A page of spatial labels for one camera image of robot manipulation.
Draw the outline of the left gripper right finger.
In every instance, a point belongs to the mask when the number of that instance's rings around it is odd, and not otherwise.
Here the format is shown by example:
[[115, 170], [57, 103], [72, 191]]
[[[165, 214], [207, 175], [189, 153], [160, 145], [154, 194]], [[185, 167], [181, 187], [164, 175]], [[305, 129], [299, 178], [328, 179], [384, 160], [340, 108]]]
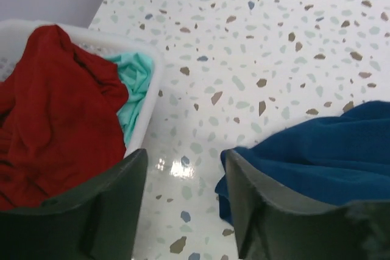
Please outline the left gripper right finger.
[[240, 259], [389, 259], [389, 202], [329, 205], [280, 184], [233, 150], [226, 179]]

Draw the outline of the white plastic laundry basket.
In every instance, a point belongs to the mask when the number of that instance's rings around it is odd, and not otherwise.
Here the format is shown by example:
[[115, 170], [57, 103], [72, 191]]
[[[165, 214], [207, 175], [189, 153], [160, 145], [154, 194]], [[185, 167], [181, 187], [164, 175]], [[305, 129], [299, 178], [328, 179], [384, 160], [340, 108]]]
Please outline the white plastic laundry basket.
[[[45, 21], [8, 19], [1, 21], [1, 81], [5, 81], [21, 59], [32, 32]], [[129, 92], [127, 105], [119, 120], [124, 128], [126, 155], [142, 145], [163, 77], [163, 57], [159, 51], [141, 41], [61, 24], [71, 41], [82, 49], [115, 62], [118, 74]]]

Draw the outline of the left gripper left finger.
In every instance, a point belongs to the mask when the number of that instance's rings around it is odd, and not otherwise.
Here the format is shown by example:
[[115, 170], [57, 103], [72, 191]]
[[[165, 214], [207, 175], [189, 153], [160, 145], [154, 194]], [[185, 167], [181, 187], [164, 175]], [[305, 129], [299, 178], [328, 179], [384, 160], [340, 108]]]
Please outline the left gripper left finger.
[[131, 259], [147, 165], [137, 149], [39, 207], [1, 212], [1, 259]]

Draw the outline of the red t shirt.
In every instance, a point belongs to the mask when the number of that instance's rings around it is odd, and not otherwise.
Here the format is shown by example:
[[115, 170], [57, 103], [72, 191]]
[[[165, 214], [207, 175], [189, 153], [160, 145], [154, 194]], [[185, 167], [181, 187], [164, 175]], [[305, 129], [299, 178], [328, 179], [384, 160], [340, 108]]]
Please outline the red t shirt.
[[36, 28], [1, 83], [1, 209], [38, 206], [120, 162], [128, 97], [114, 63], [57, 25]]

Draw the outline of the dark blue t shirt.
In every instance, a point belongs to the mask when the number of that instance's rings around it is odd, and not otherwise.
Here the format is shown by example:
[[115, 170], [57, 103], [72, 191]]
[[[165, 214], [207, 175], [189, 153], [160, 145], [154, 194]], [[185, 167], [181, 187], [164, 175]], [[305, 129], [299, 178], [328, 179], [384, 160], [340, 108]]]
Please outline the dark blue t shirt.
[[234, 151], [279, 183], [324, 203], [389, 200], [389, 102], [310, 119]]

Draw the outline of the mint green t shirt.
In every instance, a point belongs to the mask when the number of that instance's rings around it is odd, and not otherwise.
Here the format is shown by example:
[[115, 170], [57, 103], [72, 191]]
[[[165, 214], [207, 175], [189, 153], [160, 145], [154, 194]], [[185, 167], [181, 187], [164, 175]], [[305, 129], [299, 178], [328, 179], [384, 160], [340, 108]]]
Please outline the mint green t shirt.
[[149, 89], [153, 60], [140, 52], [111, 55], [105, 59], [117, 65], [118, 77], [129, 94], [127, 102], [117, 111], [124, 143], [128, 145]]

